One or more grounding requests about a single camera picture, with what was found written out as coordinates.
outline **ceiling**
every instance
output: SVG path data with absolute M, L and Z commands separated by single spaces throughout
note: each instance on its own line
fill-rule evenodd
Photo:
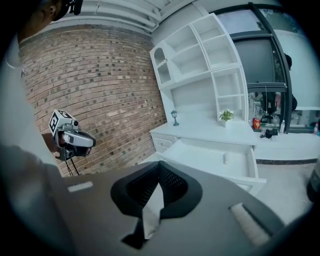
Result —
M 76 24 L 120 23 L 150 34 L 159 23 L 194 0 L 83 0 L 81 13 L 67 13 L 45 30 Z

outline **drawer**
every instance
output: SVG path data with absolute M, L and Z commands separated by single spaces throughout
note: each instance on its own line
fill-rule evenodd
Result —
M 222 176 L 252 195 L 267 182 L 259 178 L 254 151 L 249 145 L 180 138 L 168 150 L 157 154 L 165 161 Z
M 174 136 L 162 135 L 151 133 L 154 147 L 157 152 L 163 153 L 170 148 L 176 141 L 177 138 Z

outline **white shelving unit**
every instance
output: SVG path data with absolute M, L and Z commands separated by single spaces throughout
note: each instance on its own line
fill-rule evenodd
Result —
M 150 131 L 156 153 L 166 161 L 223 176 L 252 194 L 259 179 L 248 124 L 248 93 L 237 49 L 215 14 L 171 34 L 151 51 L 168 123 Z M 220 111 L 234 112 L 232 128 L 219 123 Z M 171 111 L 178 112 L 173 126 Z M 223 162 L 228 153 L 230 161 Z

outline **person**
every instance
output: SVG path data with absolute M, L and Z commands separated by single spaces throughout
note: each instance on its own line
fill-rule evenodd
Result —
M 0 141 L 5 146 L 18 146 L 36 155 L 45 164 L 57 165 L 51 133 L 42 134 L 36 127 L 33 108 L 27 102 L 25 80 L 19 60 L 19 43 L 29 38 L 52 21 L 61 19 L 69 9 L 69 0 L 43 0 L 29 20 L 13 38 L 0 65 Z

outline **brick wall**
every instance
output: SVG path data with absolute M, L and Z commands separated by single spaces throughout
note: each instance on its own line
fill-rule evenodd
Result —
M 147 36 L 97 25 L 52 30 L 20 46 L 27 99 L 41 133 L 50 132 L 52 112 L 61 109 L 97 139 L 89 156 L 74 158 L 79 172 L 129 167 L 155 152 L 149 131 L 165 123 L 165 113 L 152 47 Z M 64 162 L 59 166 L 69 175 Z

